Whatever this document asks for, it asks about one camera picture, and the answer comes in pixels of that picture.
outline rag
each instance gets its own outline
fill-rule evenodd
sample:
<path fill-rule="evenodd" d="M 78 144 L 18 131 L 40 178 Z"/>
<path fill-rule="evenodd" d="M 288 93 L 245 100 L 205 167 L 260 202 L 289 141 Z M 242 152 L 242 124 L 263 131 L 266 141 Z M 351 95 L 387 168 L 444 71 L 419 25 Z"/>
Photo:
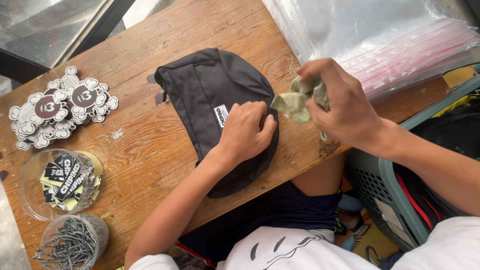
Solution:
<path fill-rule="evenodd" d="M 286 113 L 293 118 L 295 124 L 307 123 L 312 116 L 307 110 L 305 104 L 313 96 L 313 101 L 321 105 L 325 111 L 329 111 L 327 88 L 321 79 L 312 80 L 308 83 L 302 82 L 300 76 L 297 76 L 288 93 L 276 95 L 272 101 L 271 108 Z M 323 141 L 328 141 L 328 135 L 321 131 L 320 137 Z"/>

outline wooden tabletop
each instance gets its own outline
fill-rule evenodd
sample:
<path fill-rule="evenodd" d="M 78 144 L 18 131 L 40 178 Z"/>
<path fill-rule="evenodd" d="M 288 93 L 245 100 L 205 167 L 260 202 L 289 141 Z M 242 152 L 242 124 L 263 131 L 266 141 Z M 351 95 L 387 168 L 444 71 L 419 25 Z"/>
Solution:
<path fill-rule="evenodd" d="M 48 222 L 27 215 L 16 196 L 20 165 L 39 149 L 15 147 L 8 111 L 28 95 L 44 92 L 74 65 L 81 79 L 92 77 L 109 86 L 119 107 L 103 123 L 79 126 L 68 139 L 49 148 L 86 150 L 106 171 L 101 198 L 85 213 L 100 216 L 110 240 L 94 269 L 123 265 L 137 228 L 153 209 L 194 169 L 197 156 L 171 102 L 161 103 L 162 89 L 153 79 L 156 67 L 200 49 L 232 51 L 269 80 L 276 93 L 285 92 L 299 63 L 261 0 L 182 0 L 141 23 L 67 61 L 48 74 L 0 98 L 0 177 L 2 178 L 28 256 L 36 252 Z M 438 101 L 448 87 L 430 81 L 389 97 L 375 106 L 397 123 Z M 349 146 L 324 143 L 312 123 L 296 126 L 279 115 L 280 140 L 268 170 L 246 189 L 222 199 L 205 198 L 187 231 L 245 203 L 263 192 L 343 152 Z M 32 268 L 40 265 L 32 261 Z"/>

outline dark blue shorts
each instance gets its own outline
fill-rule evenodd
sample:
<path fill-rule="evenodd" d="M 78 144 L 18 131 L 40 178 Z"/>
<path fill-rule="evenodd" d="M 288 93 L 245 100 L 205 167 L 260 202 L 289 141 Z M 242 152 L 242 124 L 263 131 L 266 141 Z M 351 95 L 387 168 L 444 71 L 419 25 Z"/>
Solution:
<path fill-rule="evenodd" d="M 288 181 L 181 236 L 177 245 L 216 267 L 260 226 L 335 231 L 341 194 L 308 197 Z"/>

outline clear plastic sheet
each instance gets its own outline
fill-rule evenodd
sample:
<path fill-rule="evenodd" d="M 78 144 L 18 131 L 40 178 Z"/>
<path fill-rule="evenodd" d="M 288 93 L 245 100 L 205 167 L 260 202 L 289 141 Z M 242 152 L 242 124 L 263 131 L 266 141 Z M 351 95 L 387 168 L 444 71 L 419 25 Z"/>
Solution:
<path fill-rule="evenodd" d="M 263 0 L 299 62 L 331 57 L 369 98 L 466 64 L 475 28 L 434 0 Z"/>

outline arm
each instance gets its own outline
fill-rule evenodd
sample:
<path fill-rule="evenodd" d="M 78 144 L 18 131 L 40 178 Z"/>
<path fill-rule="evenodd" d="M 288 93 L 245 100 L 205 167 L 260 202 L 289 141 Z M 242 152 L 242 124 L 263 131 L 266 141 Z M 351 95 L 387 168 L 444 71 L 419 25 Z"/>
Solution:
<path fill-rule="evenodd" d="M 276 121 L 269 115 L 260 130 L 259 123 L 266 110 L 265 102 L 232 106 L 218 145 L 138 229 L 125 256 L 125 269 L 144 256 L 168 253 L 210 189 L 242 161 L 267 148 Z"/>
<path fill-rule="evenodd" d="M 308 62 L 297 72 L 305 81 L 321 77 L 327 86 L 330 111 L 313 100 L 307 102 L 319 129 L 355 148 L 408 167 L 452 205 L 480 216 L 480 162 L 380 118 L 360 82 L 332 59 Z"/>

